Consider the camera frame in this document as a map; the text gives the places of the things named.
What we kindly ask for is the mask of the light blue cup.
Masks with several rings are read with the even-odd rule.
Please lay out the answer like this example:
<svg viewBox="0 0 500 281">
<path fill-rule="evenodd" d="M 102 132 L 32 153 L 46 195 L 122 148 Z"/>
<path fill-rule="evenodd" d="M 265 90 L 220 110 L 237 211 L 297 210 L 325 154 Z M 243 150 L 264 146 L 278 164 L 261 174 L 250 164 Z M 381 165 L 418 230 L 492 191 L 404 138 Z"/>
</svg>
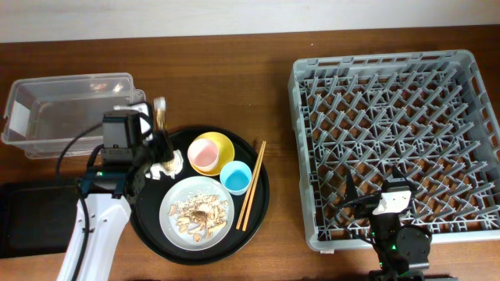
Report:
<svg viewBox="0 0 500 281">
<path fill-rule="evenodd" d="M 252 171 L 241 161 L 228 162 L 221 170 L 220 182 L 230 194 L 244 194 L 252 181 Z"/>
</svg>

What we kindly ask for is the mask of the gold foil wrapper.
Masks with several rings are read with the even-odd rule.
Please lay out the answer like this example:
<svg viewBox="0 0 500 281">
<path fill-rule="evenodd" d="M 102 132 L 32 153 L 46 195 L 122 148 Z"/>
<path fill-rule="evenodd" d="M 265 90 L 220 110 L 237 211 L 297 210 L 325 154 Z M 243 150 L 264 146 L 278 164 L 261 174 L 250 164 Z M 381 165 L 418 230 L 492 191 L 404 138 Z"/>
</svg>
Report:
<svg viewBox="0 0 500 281">
<path fill-rule="evenodd" d="M 155 98 L 153 101 L 155 108 L 155 121 L 157 130 L 166 131 L 166 99 L 164 97 Z"/>
</svg>

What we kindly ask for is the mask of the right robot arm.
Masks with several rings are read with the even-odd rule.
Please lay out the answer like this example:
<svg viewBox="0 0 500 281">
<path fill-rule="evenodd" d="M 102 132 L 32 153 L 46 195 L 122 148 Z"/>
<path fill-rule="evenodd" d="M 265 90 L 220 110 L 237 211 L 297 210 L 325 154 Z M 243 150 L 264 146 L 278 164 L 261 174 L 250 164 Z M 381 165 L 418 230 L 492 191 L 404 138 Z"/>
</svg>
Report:
<svg viewBox="0 0 500 281">
<path fill-rule="evenodd" d="M 394 165 L 391 177 L 379 191 L 359 197 L 352 174 L 346 176 L 346 195 L 342 208 L 353 210 L 355 219 L 368 219 L 367 241 L 377 253 L 379 270 L 369 272 L 369 280 L 424 280 L 423 270 L 432 234 L 422 226 L 402 225 L 400 217 L 409 210 L 416 188 Z"/>
</svg>

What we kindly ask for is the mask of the pink cup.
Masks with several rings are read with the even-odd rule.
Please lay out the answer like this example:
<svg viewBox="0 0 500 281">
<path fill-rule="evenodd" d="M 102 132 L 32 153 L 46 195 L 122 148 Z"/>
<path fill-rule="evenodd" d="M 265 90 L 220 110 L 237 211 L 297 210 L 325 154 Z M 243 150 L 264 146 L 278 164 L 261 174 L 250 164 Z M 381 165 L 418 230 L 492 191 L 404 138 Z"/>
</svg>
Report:
<svg viewBox="0 0 500 281">
<path fill-rule="evenodd" d="M 219 148 L 215 142 L 210 139 L 200 138 L 190 144 L 187 157 L 195 168 L 203 172 L 209 172 L 218 164 L 219 153 Z"/>
</svg>

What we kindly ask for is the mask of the white tissue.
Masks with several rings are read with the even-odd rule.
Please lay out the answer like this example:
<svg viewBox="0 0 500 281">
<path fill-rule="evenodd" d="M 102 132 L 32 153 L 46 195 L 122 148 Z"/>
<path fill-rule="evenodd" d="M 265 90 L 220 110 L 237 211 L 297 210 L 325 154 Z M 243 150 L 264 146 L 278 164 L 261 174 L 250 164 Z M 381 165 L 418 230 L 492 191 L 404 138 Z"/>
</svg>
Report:
<svg viewBox="0 0 500 281">
<path fill-rule="evenodd" d="M 175 150 L 172 160 L 152 164 L 149 170 L 145 172 L 145 177 L 150 180 L 160 180 L 162 176 L 168 176 L 174 180 L 175 176 L 183 169 L 183 164 L 184 159 L 180 150 Z"/>
</svg>

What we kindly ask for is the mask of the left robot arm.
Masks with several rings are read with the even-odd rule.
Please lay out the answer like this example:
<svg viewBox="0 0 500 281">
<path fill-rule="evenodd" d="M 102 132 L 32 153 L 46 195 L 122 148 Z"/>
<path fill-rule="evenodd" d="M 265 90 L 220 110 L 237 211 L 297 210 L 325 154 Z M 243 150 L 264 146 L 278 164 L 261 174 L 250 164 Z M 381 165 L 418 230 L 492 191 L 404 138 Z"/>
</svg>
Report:
<svg viewBox="0 0 500 281">
<path fill-rule="evenodd" d="M 68 143 L 73 146 L 102 130 L 103 141 L 92 150 L 76 183 L 77 217 L 60 280 L 108 279 L 141 190 L 149 180 L 175 177 L 182 170 L 182 156 L 173 149 L 166 130 L 166 109 L 164 98 L 117 105 Z"/>
</svg>

